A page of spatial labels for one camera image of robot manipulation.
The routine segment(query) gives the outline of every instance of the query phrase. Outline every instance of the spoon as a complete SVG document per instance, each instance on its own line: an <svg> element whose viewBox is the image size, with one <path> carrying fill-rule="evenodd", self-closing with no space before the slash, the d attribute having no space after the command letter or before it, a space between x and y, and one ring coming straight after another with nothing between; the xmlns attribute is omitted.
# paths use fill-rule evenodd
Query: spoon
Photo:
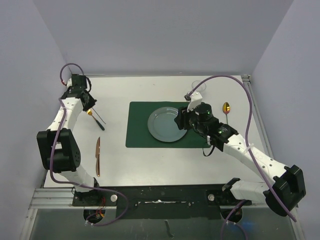
<svg viewBox="0 0 320 240"><path fill-rule="evenodd" d="M229 122L228 122L228 113L230 113L230 105L228 102L225 102L222 106L222 111L224 112L225 114L225 118L226 118L226 124L229 125Z"/></svg>
<svg viewBox="0 0 320 240"><path fill-rule="evenodd" d="M88 115L90 115L91 117L93 117L93 119L94 119L95 122L99 125L99 127L101 128L102 131L105 130L104 126L102 126L102 124L92 115L91 109L89 109L88 111L86 111L86 113L87 113Z"/></svg>

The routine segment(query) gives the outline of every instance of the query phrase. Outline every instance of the gray plate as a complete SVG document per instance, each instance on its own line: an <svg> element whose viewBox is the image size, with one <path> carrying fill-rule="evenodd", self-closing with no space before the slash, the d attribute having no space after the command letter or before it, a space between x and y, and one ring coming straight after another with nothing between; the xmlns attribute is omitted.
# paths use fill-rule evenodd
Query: gray plate
<svg viewBox="0 0 320 240"><path fill-rule="evenodd" d="M179 130L174 119L178 116L178 109L161 107L155 110L148 119L148 129L151 135L162 142L175 142L181 139L187 130Z"/></svg>

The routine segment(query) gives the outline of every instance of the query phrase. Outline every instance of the screw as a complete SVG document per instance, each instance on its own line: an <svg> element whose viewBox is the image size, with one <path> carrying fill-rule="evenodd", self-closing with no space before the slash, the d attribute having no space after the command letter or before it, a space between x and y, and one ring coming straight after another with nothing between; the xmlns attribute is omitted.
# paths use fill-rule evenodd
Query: screw
<svg viewBox="0 0 320 240"><path fill-rule="evenodd" d="M209 194L208 195L208 199L209 199L209 201L214 201L215 200L215 195Z"/></svg>
<svg viewBox="0 0 320 240"><path fill-rule="evenodd" d="M115 194L113 194L113 195L111 195L111 197L110 197L110 200L111 200L111 202L115 202L115 201L117 201L117 199L118 199L118 197L117 197L117 195L115 195Z"/></svg>

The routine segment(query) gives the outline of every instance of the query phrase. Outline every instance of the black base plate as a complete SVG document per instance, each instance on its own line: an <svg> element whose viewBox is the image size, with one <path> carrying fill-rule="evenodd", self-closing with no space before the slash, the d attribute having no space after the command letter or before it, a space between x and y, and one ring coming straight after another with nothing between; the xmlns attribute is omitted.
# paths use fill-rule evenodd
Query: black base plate
<svg viewBox="0 0 320 240"><path fill-rule="evenodd" d="M225 196L222 192L223 184L205 185L162 185L162 186L120 186L101 187L121 192L129 199L129 208L122 219L189 219L205 217L220 219L219 206L235 206L239 200L232 196ZM79 197L73 198L75 207L99 206L105 197L105 206L117 206L116 216L126 208L126 201L117 195L117 201L112 202L113 193L106 191L92 192L99 201L86 202ZM214 201L208 195L214 195Z"/></svg>

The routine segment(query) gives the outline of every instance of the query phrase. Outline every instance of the green placemat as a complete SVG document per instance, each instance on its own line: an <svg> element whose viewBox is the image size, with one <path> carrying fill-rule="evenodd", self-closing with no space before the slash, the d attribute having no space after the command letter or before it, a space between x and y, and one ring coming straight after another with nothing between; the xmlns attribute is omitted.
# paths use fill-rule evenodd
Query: green placemat
<svg viewBox="0 0 320 240"><path fill-rule="evenodd" d="M126 129L125 146L127 148L208 148L204 145L206 140L196 134L193 130L187 133L178 141L162 142L155 139L148 130L148 119L155 110L163 107L188 106L188 102L171 101L132 101L129 106L128 126Z"/></svg>

